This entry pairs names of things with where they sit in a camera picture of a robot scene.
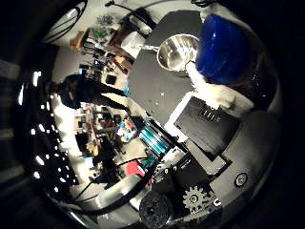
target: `light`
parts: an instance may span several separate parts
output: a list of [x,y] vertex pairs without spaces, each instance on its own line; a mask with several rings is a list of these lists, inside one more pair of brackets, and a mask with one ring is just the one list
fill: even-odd
[[70,212],[70,214],[78,221],[80,222],[83,226],[87,227],[86,224],[73,212]]
[[43,159],[40,156],[36,156],[36,161],[38,162],[38,164],[40,165],[45,165],[45,162],[43,161]]
[[30,129],[30,134],[31,134],[31,135],[36,135],[35,129]]
[[20,93],[18,95],[18,103],[19,103],[20,106],[23,103],[23,90],[24,90],[24,84],[22,84]]
[[32,75],[32,85],[37,87],[38,85],[38,77],[41,76],[41,72],[34,72]]
[[45,132],[45,128],[42,124],[39,124],[38,127],[39,127],[40,131]]
[[72,9],[68,12],[67,17],[71,18],[71,16],[73,15],[73,13],[76,11],[76,9]]
[[34,175],[35,178],[40,178],[40,175],[37,171],[33,175]]

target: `ceiling light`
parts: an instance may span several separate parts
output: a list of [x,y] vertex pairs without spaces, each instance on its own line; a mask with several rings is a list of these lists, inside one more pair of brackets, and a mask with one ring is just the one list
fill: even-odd
[[41,76],[41,72],[34,72],[32,75],[32,85],[37,87],[38,85],[38,77]]
[[40,131],[45,132],[45,128],[42,124],[39,124],[38,127],[39,127]]
[[18,95],[18,103],[19,103],[20,106],[23,103],[23,90],[24,90],[24,84],[22,84],[20,93]]
[[36,135],[35,129],[30,129],[30,134],[31,134],[31,135]]
[[34,175],[35,178],[40,178],[40,175],[39,175],[38,172],[35,172],[33,175]]
[[45,165],[45,162],[43,161],[43,159],[40,156],[36,156],[35,159],[40,165]]

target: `man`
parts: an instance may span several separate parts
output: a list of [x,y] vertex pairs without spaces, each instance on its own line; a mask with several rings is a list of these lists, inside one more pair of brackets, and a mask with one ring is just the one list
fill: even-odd
[[83,74],[71,74],[62,83],[50,82],[46,87],[47,94],[60,94],[62,103],[72,109],[80,108],[80,102],[109,106],[129,111],[129,108],[117,103],[102,94],[118,94],[125,96],[123,91],[93,80]]

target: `metal gear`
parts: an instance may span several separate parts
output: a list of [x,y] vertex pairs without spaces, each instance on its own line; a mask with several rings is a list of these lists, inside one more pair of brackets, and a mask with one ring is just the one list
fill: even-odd
[[192,214],[195,214],[203,210],[204,203],[211,200],[212,195],[211,193],[208,194],[203,192],[203,188],[198,189],[198,186],[194,186],[185,191],[183,198],[185,207],[188,208]]

